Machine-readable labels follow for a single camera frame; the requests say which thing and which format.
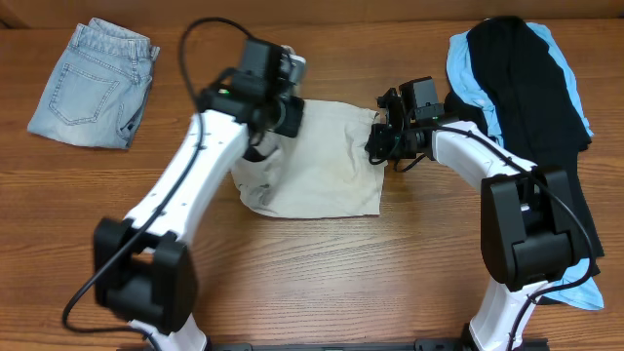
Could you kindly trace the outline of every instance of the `wall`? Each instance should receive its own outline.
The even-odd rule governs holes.
[[[0,19],[14,27],[71,28],[91,17],[128,27],[179,26],[222,16],[244,24],[384,20],[615,18],[624,0],[0,0]]]

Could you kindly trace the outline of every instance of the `denim shorts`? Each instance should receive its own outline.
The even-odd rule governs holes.
[[[28,131],[77,146],[129,148],[159,50],[149,38],[102,19],[78,24]]]

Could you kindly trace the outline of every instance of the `beige towel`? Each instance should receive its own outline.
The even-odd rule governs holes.
[[[241,201],[274,217],[379,215],[383,169],[364,150],[377,113],[347,103],[306,100],[297,138],[268,133],[262,162],[232,169]]]

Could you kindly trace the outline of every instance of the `black motor joint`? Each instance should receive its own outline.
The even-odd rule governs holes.
[[[377,98],[377,106],[386,110],[386,121],[371,127],[365,146],[371,159],[414,159],[418,153],[424,153],[433,160],[431,132],[418,128],[459,120],[455,114],[445,113],[431,77],[404,83],[398,93],[390,88]]]
[[[267,130],[296,137],[303,116],[303,100],[291,95],[294,70],[289,52],[279,45],[256,38],[245,42],[237,68],[228,68],[204,89],[198,104],[234,116],[248,125],[252,135]]]

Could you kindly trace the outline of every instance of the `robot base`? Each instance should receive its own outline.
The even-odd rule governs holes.
[[[419,339],[412,343],[354,343],[319,345],[251,346],[250,344],[217,344],[211,351],[480,351],[472,344],[466,324],[459,338]],[[514,351],[550,351],[547,339],[525,340]]]

